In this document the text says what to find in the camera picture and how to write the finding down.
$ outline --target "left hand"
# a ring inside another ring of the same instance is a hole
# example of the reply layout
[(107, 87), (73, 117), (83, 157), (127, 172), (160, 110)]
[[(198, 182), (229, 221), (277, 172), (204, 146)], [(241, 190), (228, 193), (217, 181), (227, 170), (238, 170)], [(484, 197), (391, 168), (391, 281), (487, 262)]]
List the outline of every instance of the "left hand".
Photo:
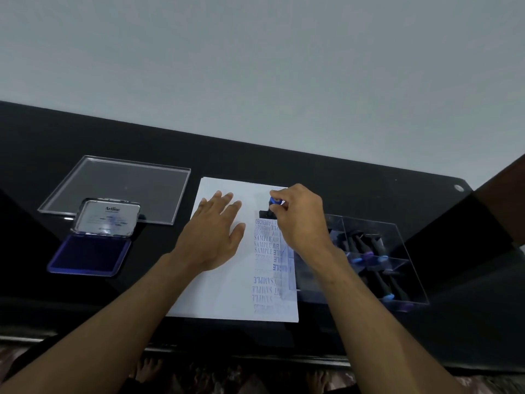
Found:
[(170, 256), (197, 273), (213, 270), (233, 257), (244, 236), (246, 224), (240, 223), (230, 234), (230, 227), (241, 207), (241, 201), (233, 202), (233, 193), (222, 196), (217, 191), (207, 201), (203, 198), (193, 217), (179, 235)]

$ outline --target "white wall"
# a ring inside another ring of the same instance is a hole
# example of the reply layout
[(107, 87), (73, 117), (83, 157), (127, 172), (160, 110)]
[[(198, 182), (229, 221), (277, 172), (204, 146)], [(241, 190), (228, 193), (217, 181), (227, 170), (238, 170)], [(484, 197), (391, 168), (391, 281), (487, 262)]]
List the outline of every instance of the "white wall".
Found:
[(524, 17), (525, 0), (0, 0), (0, 99), (477, 187), (525, 152)]

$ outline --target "black desk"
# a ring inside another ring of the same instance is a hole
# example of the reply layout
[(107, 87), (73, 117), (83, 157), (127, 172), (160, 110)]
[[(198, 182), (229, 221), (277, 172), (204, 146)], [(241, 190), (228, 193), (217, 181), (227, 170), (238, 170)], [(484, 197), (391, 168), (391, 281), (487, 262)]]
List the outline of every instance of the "black desk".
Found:
[[(18, 336), (28, 329), (69, 329), (129, 288), (160, 255), (173, 248), (189, 219), (203, 176), (281, 186), (300, 182), (322, 196), (325, 212), (396, 223), (405, 240), (465, 201), (471, 192), (459, 178), (5, 102), (0, 102), (0, 121), (2, 204), (13, 210), (8, 213), (11, 222), (4, 222), (4, 226), (19, 230), (31, 226), (3, 245), (16, 261), (9, 262), (4, 252), (3, 263), (9, 267), (0, 276), (0, 326), (4, 333)], [(45, 272), (50, 255), (71, 223), (43, 215), (37, 208), (85, 154), (192, 169), (175, 224), (142, 227), (114, 278)], [(279, 168), (270, 170), (263, 160), (272, 160)], [(454, 185), (465, 191), (457, 191)], [(421, 257), (413, 261), (420, 276), (430, 282), (433, 266)], [(410, 325), (413, 317), (402, 318)], [(298, 324), (284, 324), (165, 318), (153, 342), (230, 354), (344, 354), (326, 306), (300, 303), (299, 319)], [(425, 331), (424, 326), (418, 329)], [(444, 362), (466, 362), (460, 357), (436, 355)]]

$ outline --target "forearm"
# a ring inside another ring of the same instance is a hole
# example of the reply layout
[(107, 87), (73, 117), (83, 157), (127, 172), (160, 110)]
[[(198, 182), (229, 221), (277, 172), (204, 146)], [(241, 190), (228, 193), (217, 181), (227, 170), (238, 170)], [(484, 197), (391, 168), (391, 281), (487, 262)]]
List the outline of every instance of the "forearm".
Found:
[(115, 393), (196, 275), (167, 256), (129, 290), (0, 388), (0, 393)]
[(460, 393), (463, 388), (386, 310), (343, 252), (313, 255), (316, 275), (362, 392)]

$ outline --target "white paper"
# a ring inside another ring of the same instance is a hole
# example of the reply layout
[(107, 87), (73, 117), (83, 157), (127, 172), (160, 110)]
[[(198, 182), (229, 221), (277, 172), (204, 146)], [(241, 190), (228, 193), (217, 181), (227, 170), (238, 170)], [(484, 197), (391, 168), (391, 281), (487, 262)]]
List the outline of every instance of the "white paper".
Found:
[(276, 220), (259, 219), (268, 209), (270, 190), (282, 187), (204, 177), (193, 205), (219, 190), (233, 192), (243, 205), (232, 224), (246, 223), (235, 256), (201, 273), (182, 292), (167, 316), (298, 322), (293, 251), (282, 239)]

